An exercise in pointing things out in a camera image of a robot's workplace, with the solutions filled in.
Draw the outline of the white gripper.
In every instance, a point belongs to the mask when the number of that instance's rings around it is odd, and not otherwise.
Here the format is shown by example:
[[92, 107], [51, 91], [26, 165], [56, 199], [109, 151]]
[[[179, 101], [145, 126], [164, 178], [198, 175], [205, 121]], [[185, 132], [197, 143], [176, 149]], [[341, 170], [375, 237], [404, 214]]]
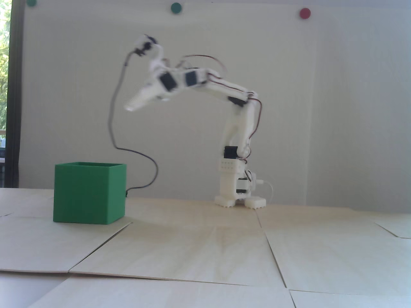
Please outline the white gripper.
[[171, 67], [163, 55], [163, 48], [152, 48], [149, 59], [149, 80], [125, 104], [126, 111], [134, 112], [157, 101], [168, 101], [183, 88], [181, 72]]

